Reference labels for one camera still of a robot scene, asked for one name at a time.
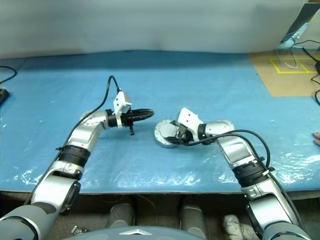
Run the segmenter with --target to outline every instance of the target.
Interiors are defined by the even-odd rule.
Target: plastic sheet
[[[80,116],[100,103],[115,75],[132,108],[155,115],[104,132],[81,179],[84,193],[239,192],[217,145],[163,148],[154,127],[182,107],[204,122],[230,120],[269,144],[287,190],[320,188],[319,106],[310,97],[271,97],[244,54],[124,51],[1,61],[19,69],[3,84],[0,189],[30,191]],[[105,109],[112,108],[113,87]],[[261,143],[250,137],[265,156]]]

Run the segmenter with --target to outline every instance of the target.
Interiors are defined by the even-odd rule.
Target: cardboard
[[[281,62],[275,51],[251,53],[249,57],[265,87],[273,97],[308,97],[320,88],[310,79],[318,73],[315,61],[299,49],[294,49],[298,67],[289,68]],[[320,53],[309,51],[320,60]],[[293,56],[287,51],[278,52],[281,59],[294,66]],[[314,80],[320,82],[320,76]]]

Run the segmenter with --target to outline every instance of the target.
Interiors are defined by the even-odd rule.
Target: black device
[[[320,75],[320,61],[317,61],[317,62],[315,63],[315,69],[316,69],[316,71],[318,72],[318,74]]]
[[[10,95],[10,93],[4,89],[0,88],[0,104]]]

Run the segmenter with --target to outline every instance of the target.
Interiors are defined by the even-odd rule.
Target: cable
[[[297,59],[296,59],[295,54],[291,51],[291,48],[290,48],[289,52],[290,52],[290,53],[292,54],[292,56],[293,56],[293,60],[294,60],[295,66],[291,66],[289,63],[287,63],[286,61],[284,61],[284,60],[279,56],[278,48],[275,49],[275,53],[276,53],[276,56],[278,57],[278,59],[279,59],[280,62],[283,62],[286,66],[288,66],[288,67],[291,68],[291,69],[297,69],[299,65],[298,65],[298,62],[297,62]]]
[[[6,82],[6,81],[8,81],[8,80],[10,80],[10,79],[12,79],[12,78],[14,78],[14,77],[18,74],[18,73],[17,73],[17,70],[15,70],[13,67],[10,67],[10,66],[0,66],[0,68],[6,68],[6,69],[10,69],[10,70],[13,71],[13,75],[10,76],[10,77],[8,77],[8,78],[6,78],[6,79],[4,79],[4,80],[2,80],[2,81],[0,81],[0,84],[3,84],[4,82]]]
[[[315,62],[318,62],[318,60],[317,60],[314,56],[312,56],[304,47],[302,48],[302,50],[303,50],[310,58],[312,58],[313,60],[315,60]]]
[[[259,159],[260,157],[258,156],[257,154],[257,151],[255,150],[254,146],[252,145],[252,143],[244,136],[240,135],[240,134],[234,134],[234,133],[231,133],[231,132],[244,132],[244,133],[250,133],[254,136],[256,136],[261,142],[262,144],[264,145],[265,147],[265,151],[267,152],[267,156],[270,156],[270,150],[269,150],[269,147],[266,143],[266,141],[257,133],[253,132],[253,131],[250,131],[250,130],[246,130],[246,129],[239,129],[239,130],[232,130],[232,131],[229,131],[228,133],[224,133],[224,134],[220,134],[220,135],[216,135],[216,136],[212,136],[212,137],[208,137],[208,138],[205,138],[205,139],[202,139],[202,140],[199,140],[197,142],[193,142],[193,143],[186,143],[186,142],[183,142],[183,140],[180,138],[180,143],[185,145],[185,146],[194,146],[194,145],[197,145],[197,144],[201,144],[201,143],[205,143],[207,141],[216,141],[217,139],[219,138],[222,138],[222,137],[229,137],[229,136],[234,136],[234,137],[240,137],[241,139],[243,139],[244,141],[246,141],[246,143],[249,145],[249,147],[252,149],[252,153],[253,155],[255,155],[256,159]],[[269,165],[270,164],[270,159],[268,159],[267,157],[267,164]],[[269,170],[269,167],[267,167],[267,165],[264,165],[263,162],[261,162],[263,168],[268,171],[268,174],[269,176],[272,178],[272,180],[275,182],[275,184],[278,186],[278,188],[280,189],[281,193],[283,194],[284,198],[287,200],[288,204],[290,205],[293,213],[295,214],[296,216],[296,219],[301,227],[301,229],[305,232],[307,232],[306,230],[306,227],[304,225],[304,223],[302,222],[302,219],[300,217],[300,214],[298,213],[297,211],[297,208],[296,206],[294,205],[294,203],[292,202],[292,200],[290,199],[290,197],[288,196],[286,190],[282,187],[282,185],[280,184],[280,182],[276,179],[276,177],[270,172]]]
[[[55,158],[53,159],[53,161],[51,162],[50,166],[45,170],[44,174],[41,176],[40,180],[38,181],[38,183],[41,183],[41,181],[44,179],[44,177],[47,175],[48,171],[50,170],[50,168],[52,167],[53,163],[58,159],[58,157],[60,156],[60,153],[62,152],[62,150],[64,149],[64,147],[66,146],[66,144],[68,143],[73,131],[76,129],[76,127],[79,126],[79,124],[81,124],[88,116],[90,116],[91,114],[93,114],[94,112],[96,112],[97,110],[99,110],[106,102],[107,97],[108,97],[108,93],[109,93],[109,89],[110,89],[110,83],[111,80],[114,81],[114,84],[116,86],[116,90],[117,92],[121,91],[121,89],[119,88],[119,85],[115,79],[115,77],[113,75],[109,76],[107,84],[106,84],[106,89],[105,89],[105,94],[104,94],[104,98],[102,100],[102,102],[92,111],[86,113],[72,128],[72,130],[69,132],[68,136],[66,137],[62,147],[57,148],[57,150],[59,150],[59,152],[57,153],[57,155],[55,156]],[[35,186],[35,188],[32,190],[31,194],[28,196],[28,198],[25,200],[24,205],[28,204],[31,200],[32,195],[34,194],[34,192],[36,191],[38,187],[38,184]]]
[[[292,202],[291,198],[287,194],[286,190],[284,189],[284,187],[280,184],[280,182],[276,179],[276,177],[271,172],[269,172],[268,174],[272,178],[272,180],[275,182],[275,184],[278,186],[278,188],[282,192],[284,198],[288,201],[288,203],[289,203],[290,207],[292,208],[292,210],[295,214],[295,217],[300,225],[300,228],[307,233],[307,229],[306,229],[304,223],[302,222],[300,214],[299,214],[295,204]]]
[[[266,151],[266,164],[265,164],[265,166],[267,168],[269,168],[270,161],[271,161],[270,149],[269,149],[268,144],[266,143],[266,141],[258,133],[254,132],[254,131],[251,131],[251,130],[246,130],[246,129],[236,129],[236,130],[229,131],[228,133],[249,133],[249,134],[252,134],[252,135],[256,136],[260,140],[260,142],[262,143],[262,145],[265,148],[265,151]]]
[[[315,102],[320,106],[320,101],[319,101],[319,99],[318,99],[318,94],[320,93],[320,89],[319,90],[317,90],[317,91],[315,91],[315,93],[314,93],[314,100],[315,100]]]
[[[254,148],[254,146],[252,145],[252,143],[245,136],[242,136],[242,135],[236,134],[236,133],[226,132],[226,133],[223,133],[223,134],[207,137],[207,138],[204,138],[204,139],[201,139],[199,141],[192,142],[192,143],[184,142],[181,138],[179,138],[179,142],[182,145],[190,147],[190,146],[195,146],[195,145],[203,144],[203,143],[210,143],[211,144],[211,143],[215,142],[217,139],[223,138],[223,137],[239,137],[239,138],[245,140],[246,143],[249,145],[249,147],[252,149],[252,153],[255,156],[255,158],[256,159],[259,158],[259,155],[258,155],[256,149]]]
[[[314,42],[314,43],[316,43],[316,44],[320,44],[319,41],[315,41],[315,40],[305,40],[305,41],[302,41],[302,42],[295,43],[294,45],[304,44],[304,43],[306,43],[306,42]]]
[[[252,148],[252,151],[253,151],[253,154],[254,156],[258,159],[259,156],[255,150],[255,148],[253,147],[253,145],[251,144],[251,142],[244,136],[240,135],[240,134],[233,134],[233,133],[249,133],[249,134],[252,134],[254,136],[256,136],[262,143],[262,145],[264,146],[265,148],[265,151],[266,151],[266,166],[267,168],[269,168],[270,166],[270,161],[271,161],[271,153],[270,153],[270,149],[268,147],[268,144],[266,143],[266,141],[256,132],[254,131],[251,131],[251,130],[246,130],[246,129],[236,129],[236,130],[231,130],[231,131],[228,131],[226,133],[223,133],[223,134],[220,134],[220,135],[215,135],[215,136],[212,136],[212,137],[208,137],[208,138],[205,138],[205,139],[202,139],[202,140],[199,140],[199,141],[196,141],[196,142],[192,142],[192,143],[185,143],[185,142],[180,142],[181,144],[185,145],[185,146],[194,146],[194,145],[198,145],[198,144],[202,144],[202,143],[205,143],[207,141],[215,141],[217,140],[217,138],[221,138],[221,137],[239,137],[239,138],[242,138],[243,140],[245,140],[248,145],[250,146],[250,148]]]
[[[107,203],[107,204],[115,204],[115,203],[120,202],[122,199],[124,199],[125,195],[122,194],[118,199],[113,200],[113,201],[107,201],[107,200],[105,200],[104,197],[103,197],[103,195],[100,195],[100,197],[101,197],[102,201],[104,201],[104,202]]]
[[[314,80],[314,79],[315,79],[316,77],[318,77],[318,76],[319,76],[319,74],[316,75],[316,76],[314,76],[314,77],[312,77],[310,80],[320,85],[320,82]]]
[[[315,80],[315,78],[318,77],[318,76],[319,76],[319,74],[317,74],[316,76],[312,77],[310,80],[320,85],[320,82]],[[320,89],[315,91],[313,97],[314,97],[315,102],[320,106],[320,100],[318,99],[318,94],[319,93],[320,93]]]
[[[140,198],[143,198],[144,200],[146,200],[148,203],[150,203],[154,207],[154,210],[157,210],[156,205],[149,198],[147,198],[146,196],[142,196],[140,194],[137,194],[137,196],[139,196]]]

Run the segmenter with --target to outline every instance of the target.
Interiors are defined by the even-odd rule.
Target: human hand
[[[314,141],[315,144],[320,146],[320,132],[315,132],[313,136],[316,138]]]

